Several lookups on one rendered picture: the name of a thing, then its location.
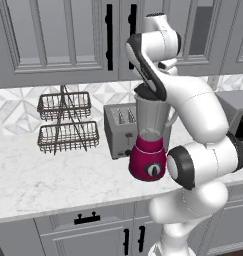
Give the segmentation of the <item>black blender lid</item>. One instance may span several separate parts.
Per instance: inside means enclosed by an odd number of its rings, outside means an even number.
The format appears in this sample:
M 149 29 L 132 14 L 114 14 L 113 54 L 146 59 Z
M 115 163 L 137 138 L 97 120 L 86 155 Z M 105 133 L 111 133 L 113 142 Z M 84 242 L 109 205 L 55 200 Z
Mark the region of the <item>black blender lid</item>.
M 141 98 L 151 101 L 157 101 L 158 97 L 156 94 L 149 88 L 148 85 L 145 83 L 139 84 L 135 89 L 134 92 Z

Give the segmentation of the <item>blender with magenta base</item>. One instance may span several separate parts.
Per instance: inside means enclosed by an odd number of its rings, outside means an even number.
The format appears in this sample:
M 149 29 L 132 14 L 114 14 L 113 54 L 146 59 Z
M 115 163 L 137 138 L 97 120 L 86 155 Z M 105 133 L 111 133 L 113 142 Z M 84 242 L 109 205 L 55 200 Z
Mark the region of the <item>blender with magenta base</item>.
M 172 125 L 178 114 L 169 117 L 171 107 L 164 101 L 135 95 L 138 135 L 129 160 L 131 175 L 141 181 L 153 182 L 165 174 L 166 153 Z

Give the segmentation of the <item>grey toaster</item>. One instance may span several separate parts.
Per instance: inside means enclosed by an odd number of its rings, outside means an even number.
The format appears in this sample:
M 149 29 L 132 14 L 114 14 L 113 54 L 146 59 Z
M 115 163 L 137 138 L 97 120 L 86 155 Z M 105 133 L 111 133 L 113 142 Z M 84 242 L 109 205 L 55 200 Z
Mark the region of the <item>grey toaster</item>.
M 136 104 L 105 105 L 104 130 L 111 157 L 118 159 L 130 155 L 136 139 Z

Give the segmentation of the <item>grey base cupboard run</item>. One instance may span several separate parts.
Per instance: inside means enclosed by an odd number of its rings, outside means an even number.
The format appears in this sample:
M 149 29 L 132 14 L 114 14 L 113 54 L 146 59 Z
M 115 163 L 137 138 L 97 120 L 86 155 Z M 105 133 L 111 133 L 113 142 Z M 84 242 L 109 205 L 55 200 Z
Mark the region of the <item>grey base cupboard run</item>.
M 190 234 L 188 245 L 196 256 L 218 256 L 243 250 L 243 182 L 227 185 L 229 199 Z

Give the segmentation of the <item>grey base cupboard door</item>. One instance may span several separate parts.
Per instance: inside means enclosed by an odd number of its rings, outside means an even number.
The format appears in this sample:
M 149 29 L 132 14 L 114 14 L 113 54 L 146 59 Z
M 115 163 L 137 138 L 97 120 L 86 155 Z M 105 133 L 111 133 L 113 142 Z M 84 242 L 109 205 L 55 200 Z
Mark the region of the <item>grey base cupboard door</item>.
M 125 256 L 123 226 L 42 235 L 46 256 Z
M 145 239 L 144 239 L 144 247 L 143 252 L 140 253 L 138 251 L 138 239 L 140 236 L 139 227 L 144 225 L 145 230 Z M 162 226 L 160 224 L 156 224 L 153 221 L 147 221 L 143 219 L 137 219 L 134 223 L 133 230 L 133 256 L 148 256 L 148 252 L 151 247 L 159 241 L 161 235 Z

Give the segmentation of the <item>grey drawer front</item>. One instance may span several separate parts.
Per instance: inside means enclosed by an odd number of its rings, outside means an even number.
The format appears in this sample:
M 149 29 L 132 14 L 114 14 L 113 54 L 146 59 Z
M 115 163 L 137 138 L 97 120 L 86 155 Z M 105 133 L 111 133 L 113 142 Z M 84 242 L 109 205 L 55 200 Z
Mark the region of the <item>grey drawer front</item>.
M 97 215 L 100 215 L 101 220 L 91 223 L 74 225 L 74 219 L 78 217 L 78 214 L 82 214 L 83 217 L 87 217 L 91 216 L 92 212 L 96 212 Z M 79 227 L 94 226 L 116 221 L 130 220 L 133 218 L 133 213 L 134 204 L 124 203 L 119 205 L 104 206 L 94 209 L 86 209 L 38 217 L 35 219 L 35 222 L 39 234 L 43 235 L 58 231 L 71 230 Z

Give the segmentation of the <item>grey base cupboard panel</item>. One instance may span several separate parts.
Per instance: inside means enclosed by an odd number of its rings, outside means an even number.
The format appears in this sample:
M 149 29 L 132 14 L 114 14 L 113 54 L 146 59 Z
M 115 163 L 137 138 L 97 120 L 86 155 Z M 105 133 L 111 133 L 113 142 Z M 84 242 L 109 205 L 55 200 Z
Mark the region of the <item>grey base cupboard panel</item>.
M 0 224 L 4 256 L 45 256 L 33 219 Z

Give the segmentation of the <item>grey wall cupboard door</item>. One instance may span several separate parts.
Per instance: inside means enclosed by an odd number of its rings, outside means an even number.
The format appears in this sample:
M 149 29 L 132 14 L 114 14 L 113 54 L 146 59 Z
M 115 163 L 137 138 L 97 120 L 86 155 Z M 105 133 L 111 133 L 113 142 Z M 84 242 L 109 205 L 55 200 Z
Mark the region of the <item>grey wall cupboard door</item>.
M 106 5 L 112 4 L 113 71 Z M 116 81 L 119 0 L 0 0 L 0 89 Z
M 181 36 L 178 54 L 180 75 L 206 76 L 215 69 L 214 39 L 222 0 L 120 0 L 120 67 L 119 79 L 137 80 L 135 68 L 129 69 L 124 44 L 130 36 L 131 4 L 137 4 L 136 32 L 144 30 L 147 14 L 164 13 L 168 23 Z
M 243 74 L 243 0 L 238 0 L 220 73 Z

